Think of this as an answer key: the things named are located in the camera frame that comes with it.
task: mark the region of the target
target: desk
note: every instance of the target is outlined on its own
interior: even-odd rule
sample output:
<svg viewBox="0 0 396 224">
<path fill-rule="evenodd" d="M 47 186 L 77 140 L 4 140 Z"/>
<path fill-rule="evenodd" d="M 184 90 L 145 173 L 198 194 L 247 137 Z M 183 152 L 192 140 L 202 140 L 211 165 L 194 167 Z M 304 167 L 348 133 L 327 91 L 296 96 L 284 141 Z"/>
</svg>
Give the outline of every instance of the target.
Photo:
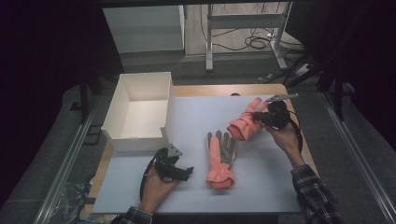
<svg viewBox="0 0 396 224">
<path fill-rule="evenodd" d="M 232 93 L 239 93 L 241 95 L 272 95 L 272 94 L 287 94 L 286 89 L 281 84 L 253 84 L 253 85 L 203 85 L 203 86 L 175 86 L 175 96 L 229 96 Z M 291 101 L 287 100 L 286 104 L 290 111 L 294 111 Z M 90 191 L 89 198 L 96 198 L 102 183 L 105 179 L 106 170 L 109 165 L 113 153 L 113 146 L 107 142 L 102 159 L 99 163 L 93 185 Z M 308 146 L 303 138 L 303 153 L 306 162 L 317 172 L 314 161 L 312 160 Z M 92 204 L 86 204 L 87 212 L 92 211 Z"/>
</svg>

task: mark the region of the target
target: plaid sleeve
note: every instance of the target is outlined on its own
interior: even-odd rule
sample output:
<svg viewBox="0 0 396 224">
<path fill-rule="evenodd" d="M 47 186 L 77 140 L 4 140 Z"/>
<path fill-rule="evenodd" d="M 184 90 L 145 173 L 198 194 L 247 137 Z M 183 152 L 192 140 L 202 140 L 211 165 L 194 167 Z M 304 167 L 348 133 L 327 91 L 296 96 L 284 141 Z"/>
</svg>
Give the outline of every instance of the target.
<svg viewBox="0 0 396 224">
<path fill-rule="evenodd" d="M 131 206 L 128 212 L 122 217 L 122 224 L 150 224 L 152 214 Z"/>
<path fill-rule="evenodd" d="M 306 223 L 342 223 L 335 207 L 335 194 L 321 182 L 308 164 L 292 170 L 291 175 Z"/>
</svg>

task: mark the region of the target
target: floor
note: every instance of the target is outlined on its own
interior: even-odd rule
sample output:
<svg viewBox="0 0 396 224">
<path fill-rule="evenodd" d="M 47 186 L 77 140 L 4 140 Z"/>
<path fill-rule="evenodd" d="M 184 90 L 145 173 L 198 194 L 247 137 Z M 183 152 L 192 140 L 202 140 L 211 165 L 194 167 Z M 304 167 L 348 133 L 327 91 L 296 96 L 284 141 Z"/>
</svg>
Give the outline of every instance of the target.
<svg viewBox="0 0 396 224">
<path fill-rule="evenodd" d="M 205 71 L 205 56 L 199 50 L 191 51 L 187 56 L 180 52 L 130 53 L 122 54 L 121 59 L 127 73 L 170 71 L 174 85 L 282 83 L 286 77 L 282 75 L 283 71 L 279 70 L 272 52 L 270 50 L 253 51 L 233 54 L 218 52 L 214 56 L 212 73 Z M 292 65 L 300 56 L 298 52 L 290 53 L 287 63 Z M 339 210 L 345 223 L 392 223 L 384 216 L 378 205 L 378 199 L 373 194 L 374 190 L 363 177 L 355 160 L 356 157 L 350 151 L 343 135 L 339 133 L 321 97 L 321 92 L 316 90 L 315 84 L 319 76 L 320 74 L 294 88 L 288 88 L 288 92 L 300 94 L 300 97 L 292 100 L 292 103 L 301 120 L 304 136 L 320 177 L 336 193 Z M 288 81 L 296 77 L 291 74 Z M 103 123 L 115 88 L 115 84 L 106 79 L 101 79 L 101 82 L 105 86 L 104 93 L 97 97 L 91 96 L 91 102 L 99 99 L 96 113 L 92 117 L 92 125 Z M 332 89 L 326 92 L 330 98 L 331 93 Z M 63 166 L 62 162 L 68 156 L 70 147 L 80 131 L 80 114 L 78 111 L 70 110 L 71 105 L 78 102 L 78 99 L 78 87 L 64 94 L 64 106 L 35 160 L 2 207 L 0 223 L 33 223 L 36 219 L 40 207 L 51 190 L 51 184 L 59 168 Z M 360 114 L 350 102 L 349 96 L 343 98 L 343 114 L 344 124 L 352 134 L 362 156 L 387 196 L 396 202 L 395 150 Z M 94 136 L 87 135 L 83 139 L 75 162 L 70 167 L 70 172 L 64 182 L 73 188 L 68 188 L 68 191 L 62 191 L 63 193 L 70 193 L 70 190 L 73 193 L 73 190 L 81 188 L 87 178 L 94 174 L 101 150 L 106 142 L 103 135 L 99 136 L 97 143 L 95 143 Z M 67 221 L 67 218 L 59 215 L 64 210 L 57 211 L 58 214 L 55 214 L 51 223 Z M 280 216 L 277 223 L 304 223 L 304 218 L 299 214 L 285 215 Z"/>
</svg>

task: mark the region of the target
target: pink glove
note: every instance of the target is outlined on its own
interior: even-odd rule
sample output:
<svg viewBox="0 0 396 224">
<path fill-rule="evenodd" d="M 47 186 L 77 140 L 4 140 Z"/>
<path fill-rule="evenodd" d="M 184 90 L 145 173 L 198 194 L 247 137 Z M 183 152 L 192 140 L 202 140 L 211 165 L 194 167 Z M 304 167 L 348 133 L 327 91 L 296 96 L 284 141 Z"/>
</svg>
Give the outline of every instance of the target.
<svg viewBox="0 0 396 224">
<path fill-rule="evenodd" d="M 233 164 L 235 141 L 228 133 L 224 136 L 221 131 L 207 135 L 207 143 L 210 155 L 210 171 L 206 183 L 213 189 L 229 189 L 235 183 L 233 180 Z"/>
<path fill-rule="evenodd" d="M 262 112 L 267 106 L 268 102 L 262 102 L 262 98 L 260 97 L 250 102 L 239 119 L 230 121 L 230 126 L 227 127 L 227 130 L 230 132 L 232 138 L 238 141 L 247 141 L 251 135 L 264 128 L 264 124 L 259 120 L 253 119 L 253 113 Z"/>
</svg>

